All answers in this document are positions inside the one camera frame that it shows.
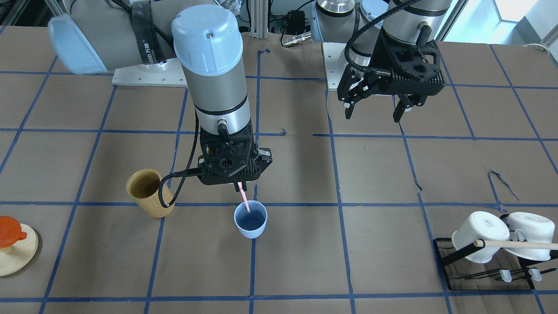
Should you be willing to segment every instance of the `orange lid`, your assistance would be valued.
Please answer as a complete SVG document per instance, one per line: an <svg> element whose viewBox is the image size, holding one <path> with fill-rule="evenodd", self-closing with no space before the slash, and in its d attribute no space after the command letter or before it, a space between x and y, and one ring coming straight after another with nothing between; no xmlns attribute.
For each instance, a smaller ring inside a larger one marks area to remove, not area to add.
<svg viewBox="0 0 558 314"><path fill-rule="evenodd" d="M12 246L25 238L27 238L27 233L21 231L21 225L17 220L8 216L0 216L0 249Z"/></svg>

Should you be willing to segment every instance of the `blue cup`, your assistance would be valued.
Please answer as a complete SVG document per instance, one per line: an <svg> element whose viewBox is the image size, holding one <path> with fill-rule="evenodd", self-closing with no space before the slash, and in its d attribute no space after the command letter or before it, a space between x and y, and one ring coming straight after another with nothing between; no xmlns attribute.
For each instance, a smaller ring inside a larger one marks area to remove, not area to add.
<svg viewBox="0 0 558 314"><path fill-rule="evenodd" d="M237 209L234 211L234 223L243 236L255 239L266 228L267 210L258 201L250 200L248 205L250 206L250 212L246 210L246 204L244 203L237 206Z"/></svg>

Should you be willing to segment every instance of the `cable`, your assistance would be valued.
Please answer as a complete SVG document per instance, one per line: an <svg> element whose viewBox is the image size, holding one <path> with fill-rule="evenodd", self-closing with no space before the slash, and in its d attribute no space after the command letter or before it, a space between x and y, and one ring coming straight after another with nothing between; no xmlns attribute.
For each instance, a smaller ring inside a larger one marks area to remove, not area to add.
<svg viewBox="0 0 558 314"><path fill-rule="evenodd" d="M291 19L296 15L296 13L297 13L298 11L300 11L300 9L302 9L303 6L305 6L305 5L307 5L308 3L311 3L311 2L313 2L313 1L314 1L314 0L306 1L302 6L300 6L298 9L296 9L296 10L294 11L294 13L291 15L291 18L289 18L289 19L287 20L287 22L285 23L285 25L288 24L288 23L291 21ZM281 31L281 38L279 38L279 43L281 44L281 46L282 46L283 48L287 48L285 45L283 45L283 36L284 36L284 35L285 35L285 32Z"/></svg>
<svg viewBox="0 0 558 314"><path fill-rule="evenodd" d="M128 11L130 15L132 14L132 7L125 4L122 0L110 0L110 1L120 6L124 10ZM153 25L153 27L155 28L155 32L159 34L163 38L163 40L170 46L170 48L174 51L174 44L172 43L172 39L170 39L170 37L168 37L160 28L158 28L157 25Z"/></svg>
<svg viewBox="0 0 558 314"><path fill-rule="evenodd" d="M252 17L250 16L250 3L246 0L246 12L248 12L248 24L250 26L250 32L252 32Z"/></svg>
<svg viewBox="0 0 558 314"><path fill-rule="evenodd" d="M243 21L244 23L248 23L248 21L245 21L245 20L243 20L243 19L240 17L240 13L238 14L238 18L239 18L241 21Z"/></svg>
<svg viewBox="0 0 558 314"><path fill-rule="evenodd" d="M384 14L378 16L377 18L371 20L369 23L367 23L366 25L364 25L360 30L358 30L347 42L347 45L345 46L345 59L347 60L347 62L349 63L349 65L352 68L355 68L359 71L362 72L368 72L368 73L375 73L376 70L374 68L372 68L371 66L362 66L362 65L358 65L356 64L349 56L349 50L353 47L354 42L358 39L358 37L360 37L362 34L364 34L364 32L366 32L367 30L369 30L372 26L380 23L381 21L383 21L385 18L394 15L395 13L405 9L408 6L411 6L417 2L419 2L420 0L408 0L406 2L403 2L401 4L398 4L397 6L393 7L392 9L386 11Z"/></svg>
<svg viewBox="0 0 558 314"><path fill-rule="evenodd" d="M180 190L182 189L184 180L186 180L185 172L188 169L190 169L190 165L192 164L192 160L194 159L194 152L196 151L196 145L198 144L199 126L200 126L200 122L198 120L198 114L196 113L196 131L194 132L194 143L192 144L192 151L190 152L190 158L188 159L188 163L186 164L186 169L184 169L183 171L173 172L169 175L166 175L163 179L161 179L161 182L159 183L159 192L158 192L159 202L161 203L161 206L163 208L169 208L172 204L174 204L176 198L178 197L178 194L180 193ZM165 200L163 199L163 186L165 185L165 182L167 182L167 180L169 180L170 178L178 178L178 177L182 177L182 180L180 180L180 184L178 185L178 188L176 188L176 192L172 197L171 201L168 204L165 204Z"/></svg>
<svg viewBox="0 0 558 314"><path fill-rule="evenodd" d="M271 6L273 5L272 0L267 0L267 28L270 27L271 23Z"/></svg>
<svg viewBox="0 0 558 314"><path fill-rule="evenodd" d="M547 54L550 55L550 50L549 50L549 48L548 48L547 46L545 46L545 45L541 45L541 44L527 44L527 45L524 45L524 46L525 46L525 47L534 47L534 48L537 49L538 51L544 51L544 52L546 52Z"/></svg>
<svg viewBox="0 0 558 314"><path fill-rule="evenodd" d="M72 3L70 4L70 12L68 12L68 13L71 14L71 9L74 7L74 3L75 3L76 1L77 1L77 0L74 0L74 1L72 1Z"/></svg>
<svg viewBox="0 0 558 314"><path fill-rule="evenodd" d="M0 25L2 24L2 22L4 22L6 17L8 17L8 13L10 12L10 10L13 8L15 4L16 4L16 0L11 0L11 1L8 0L3 3L0 3Z"/></svg>

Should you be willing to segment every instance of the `bamboo cup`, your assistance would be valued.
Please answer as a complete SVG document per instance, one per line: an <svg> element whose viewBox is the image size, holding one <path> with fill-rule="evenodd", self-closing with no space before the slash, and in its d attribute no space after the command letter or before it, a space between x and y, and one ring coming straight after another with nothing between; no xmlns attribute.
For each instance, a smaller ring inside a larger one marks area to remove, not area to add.
<svg viewBox="0 0 558 314"><path fill-rule="evenodd" d="M161 218L167 216L174 204L169 208L164 208L159 202L158 189L161 182L161 175L153 169L142 169L134 173L126 184L128 195L151 217ZM170 189L163 186L163 200L169 203L172 199Z"/></svg>

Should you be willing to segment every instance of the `pink tool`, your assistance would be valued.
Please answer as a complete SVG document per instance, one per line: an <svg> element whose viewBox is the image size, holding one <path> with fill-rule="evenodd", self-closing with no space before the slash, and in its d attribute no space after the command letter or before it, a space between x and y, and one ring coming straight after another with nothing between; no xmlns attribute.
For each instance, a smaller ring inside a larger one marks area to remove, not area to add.
<svg viewBox="0 0 558 314"><path fill-rule="evenodd" d="M250 212L250 206L248 205L248 200L246 199L246 193L242 189L242 183L241 182L238 182L238 189L240 190L240 193L242 194L242 198L244 198L244 204L246 204L246 210L248 212Z"/></svg>

